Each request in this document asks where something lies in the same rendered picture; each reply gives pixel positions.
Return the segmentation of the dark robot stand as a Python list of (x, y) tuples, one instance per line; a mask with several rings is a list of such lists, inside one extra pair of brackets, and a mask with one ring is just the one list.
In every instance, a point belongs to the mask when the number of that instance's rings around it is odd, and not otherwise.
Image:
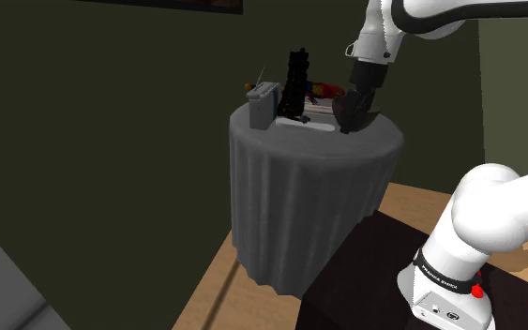
[[(355, 225), (305, 292), (295, 330), (438, 330), (417, 319), (397, 275), (428, 236), (379, 211)], [(496, 330), (528, 330), (528, 282), (481, 267)]]

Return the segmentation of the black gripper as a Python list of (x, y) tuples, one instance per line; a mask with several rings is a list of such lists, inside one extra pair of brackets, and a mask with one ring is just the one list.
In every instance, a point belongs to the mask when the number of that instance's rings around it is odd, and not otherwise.
[(373, 104), (376, 89), (384, 84), (389, 65), (354, 60), (350, 74), (353, 85), (344, 96), (332, 100), (332, 112), (343, 134), (358, 132), (370, 125), (381, 109)]

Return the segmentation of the grey radio with antenna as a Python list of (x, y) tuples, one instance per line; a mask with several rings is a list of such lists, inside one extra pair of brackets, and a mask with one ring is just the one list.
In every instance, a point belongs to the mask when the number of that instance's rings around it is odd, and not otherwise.
[(279, 82), (263, 82), (262, 69), (258, 82), (247, 92), (249, 102), (249, 127), (267, 130), (277, 117), (277, 109), (281, 99), (281, 84)]

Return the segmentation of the round table with grey cloth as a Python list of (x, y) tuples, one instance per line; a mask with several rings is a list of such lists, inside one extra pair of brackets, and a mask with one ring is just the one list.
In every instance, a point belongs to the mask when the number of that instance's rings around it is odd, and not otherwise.
[(229, 120), (232, 244), (259, 285), (301, 298), (354, 226), (380, 206), (404, 137), (380, 114), (343, 134), (249, 127), (249, 107)]

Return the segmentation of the red toy figure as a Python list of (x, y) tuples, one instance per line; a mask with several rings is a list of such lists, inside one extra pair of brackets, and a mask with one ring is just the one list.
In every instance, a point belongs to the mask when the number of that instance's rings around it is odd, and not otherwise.
[(338, 85), (324, 82), (307, 82), (306, 96), (308, 98), (336, 98), (344, 95), (344, 89)]

